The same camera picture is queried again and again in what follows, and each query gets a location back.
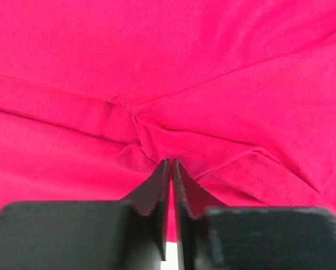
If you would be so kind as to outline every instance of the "seam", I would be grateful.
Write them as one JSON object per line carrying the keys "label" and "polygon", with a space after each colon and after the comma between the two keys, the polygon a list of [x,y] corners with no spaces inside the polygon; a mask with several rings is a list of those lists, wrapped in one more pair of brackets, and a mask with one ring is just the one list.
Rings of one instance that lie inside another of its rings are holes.
{"label": "seam", "polygon": [[230,163],[231,165],[233,165],[234,167],[236,167],[237,169],[241,170],[243,173],[245,173],[246,175],[252,177],[253,179],[257,180],[259,183],[261,183],[263,186],[269,188],[270,190],[272,190],[272,192],[274,192],[275,194],[277,194],[279,197],[281,197],[283,200],[287,201],[290,205],[293,205],[291,203],[291,201],[289,201],[287,198],[285,198],[284,196],[282,196],[281,194],[279,194],[278,192],[276,192],[274,189],[272,189],[270,186],[268,186],[266,183],[264,183],[262,180],[259,180],[258,178],[256,178],[255,176],[251,175],[250,173],[248,173],[246,170],[243,170],[242,168],[240,168],[239,166],[233,164],[232,162]]}
{"label": "seam", "polygon": [[225,143],[225,142],[220,143],[219,145],[217,145],[216,147],[212,148],[212,149],[209,150],[208,152],[205,152],[205,153],[203,153],[203,154],[197,154],[197,155],[195,155],[195,156],[192,156],[190,159],[186,159],[186,160],[182,161],[182,163],[184,163],[184,162],[188,162],[188,161],[190,161],[190,160],[196,158],[197,156],[204,156],[204,155],[207,155],[208,153],[210,153],[210,152],[213,151],[214,149],[217,149],[217,148],[218,148],[219,146],[221,146],[223,143]]}
{"label": "seam", "polygon": [[254,167],[253,165],[247,163],[246,161],[239,159],[239,161],[247,164],[248,166],[250,166],[251,168],[253,168],[254,170],[256,170],[257,172],[260,172],[263,176],[265,176],[267,179],[271,180],[273,183],[275,183],[277,186],[279,186],[280,188],[282,188],[283,190],[285,190],[287,193],[289,193],[290,195],[293,196],[293,198],[295,198],[296,200],[298,200],[299,202],[301,202],[303,205],[305,205],[305,203],[299,199],[297,196],[295,196],[294,194],[292,194],[289,190],[287,190],[285,187],[283,187],[281,184],[279,184],[277,181],[275,181],[274,179],[272,179],[271,177],[269,177],[268,175],[265,175],[261,170],[257,169],[256,167]]}
{"label": "seam", "polygon": [[186,150],[186,151],[182,151],[182,152],[180,152],[179,154],[177,154],[176,157],[178,158],[181,154],[184,154],[184,153],[187,153],[187,152],[194,151],[194,150],[200,148],[201,146],[205,145],[207,142],[210,142],[211,140],[212,140],[212,138],[207,139],[207,140],[205,140],[204,142],[202,142],[200,145],[196,146],[195,148],[192,148],[192,149],[189,149],[189,150]]}

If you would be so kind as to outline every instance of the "black plastic part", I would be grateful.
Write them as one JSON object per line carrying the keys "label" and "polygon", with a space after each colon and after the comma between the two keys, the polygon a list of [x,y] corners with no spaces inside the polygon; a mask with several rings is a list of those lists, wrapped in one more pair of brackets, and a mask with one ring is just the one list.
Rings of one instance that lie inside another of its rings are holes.
{"label": "black plastic part", "polygon": [[169,161],[119,201],[17,202],[0,212],[0,270],[160,269]]}
{"label": "black plastic part", "polygon": [[336,217],[320,208],[229,208],[173,167],[180,270],[336,270]]}

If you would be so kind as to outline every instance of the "white table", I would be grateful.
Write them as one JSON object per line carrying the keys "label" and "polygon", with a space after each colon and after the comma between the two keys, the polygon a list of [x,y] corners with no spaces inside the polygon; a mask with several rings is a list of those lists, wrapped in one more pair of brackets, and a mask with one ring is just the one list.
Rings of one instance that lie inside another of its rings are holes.
{"label": "white table", "polygon": [[177,244],[167,243],[167,261],[162,262],[161,270],[178,270]]}

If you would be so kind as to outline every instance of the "cloth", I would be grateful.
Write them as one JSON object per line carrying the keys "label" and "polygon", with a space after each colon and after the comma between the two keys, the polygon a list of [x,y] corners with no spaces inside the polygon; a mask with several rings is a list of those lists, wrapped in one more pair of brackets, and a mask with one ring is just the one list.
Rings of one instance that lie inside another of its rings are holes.
{"label": "cloth", "polygon": [[164,158],[336,214],[336,0],[0,1],[0,208],[119,199]]}

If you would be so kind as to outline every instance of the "red fabric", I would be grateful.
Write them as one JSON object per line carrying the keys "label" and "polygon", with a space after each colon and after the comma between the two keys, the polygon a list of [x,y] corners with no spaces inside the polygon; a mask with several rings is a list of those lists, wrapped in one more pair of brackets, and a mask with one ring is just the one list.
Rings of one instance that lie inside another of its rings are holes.
{"label": "red fabric", "polygon": [[119,199],[164,158],[336,214],[336,0],[0,2],[0,207]]}

